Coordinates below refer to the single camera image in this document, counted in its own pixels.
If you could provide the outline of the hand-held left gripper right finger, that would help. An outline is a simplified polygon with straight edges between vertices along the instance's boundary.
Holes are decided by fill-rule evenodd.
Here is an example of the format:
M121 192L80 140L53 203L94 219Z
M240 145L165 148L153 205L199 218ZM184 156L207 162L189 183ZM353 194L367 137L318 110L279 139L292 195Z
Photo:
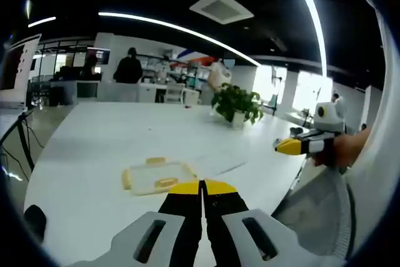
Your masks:
M343 266L334 255L300 246L297 234L260 209L249 209L225 182L203 181L207 236L217 266Z

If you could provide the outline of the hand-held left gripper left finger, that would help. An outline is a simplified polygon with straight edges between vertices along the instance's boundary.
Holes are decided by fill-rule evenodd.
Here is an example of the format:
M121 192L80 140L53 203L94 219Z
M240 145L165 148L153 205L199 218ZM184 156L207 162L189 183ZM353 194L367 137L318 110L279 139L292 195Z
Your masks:
M109 251L73 266L193 266L202 236L201 182L175 185L157 212L116 234Z

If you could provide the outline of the person's right hand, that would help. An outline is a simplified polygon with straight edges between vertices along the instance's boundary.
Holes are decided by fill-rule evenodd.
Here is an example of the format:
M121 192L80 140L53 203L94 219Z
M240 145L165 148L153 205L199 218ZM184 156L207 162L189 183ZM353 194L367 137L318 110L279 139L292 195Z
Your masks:
M340 134L332 141L331 149L316 153L312 158L315 166L347 168L354 164L363 150L370 135L371 128L350 135Z

